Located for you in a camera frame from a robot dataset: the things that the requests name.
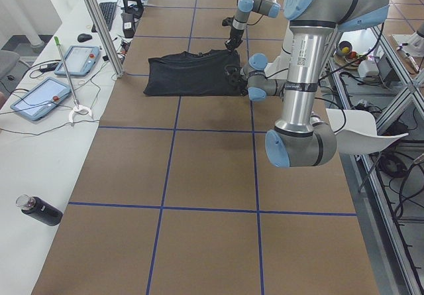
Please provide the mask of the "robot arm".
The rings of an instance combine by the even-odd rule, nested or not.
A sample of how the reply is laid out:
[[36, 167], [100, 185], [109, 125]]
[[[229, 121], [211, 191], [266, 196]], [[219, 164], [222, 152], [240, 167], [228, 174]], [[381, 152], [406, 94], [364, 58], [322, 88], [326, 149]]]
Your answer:
[[232, 52], [241, 45], [251, 13], [276, 18], [280, 9], [281, 5], [278, 0], [237, 0], [237, 10], [234, 16], [222, 21], [223, 26], [231, 27], [229, 38], [225, 41], [226, 49]]
[[282, 95], [281, 117], [266, 133], [269, 161], [279, 168], [319, 166], [334, 156], [337, 140], [331, 127], [313, 113], [315, 93], [325, 65], [325, 45], [334, 32], [367, 29], [382, 24], [390, 0], [238, 0], [226, 47], [242, 41], [251, 13], [277, 17], [283, 13], [293, 35], [285, 79], [265, 72], [267, 58], [251, 56], [240, 75], [250, 100]]

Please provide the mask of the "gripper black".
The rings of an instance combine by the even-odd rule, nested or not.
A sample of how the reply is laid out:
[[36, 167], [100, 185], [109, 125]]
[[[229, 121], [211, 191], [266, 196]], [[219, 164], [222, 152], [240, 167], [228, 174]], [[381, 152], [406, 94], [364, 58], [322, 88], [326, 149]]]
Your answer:
[[248, 93], [246, 87], [247, 81], [243, 78], [240, 71], [240, 66], [225, 66], [225, 76], [228, 79], [229, 89], [235, 92], [237, 95], [246, 95]]
[[242, 37], [244, 30], [232, 28], [230, 31], [230, 38], [225, 41], [225, 47], [229, 52], [234, 52], [243, 42]]

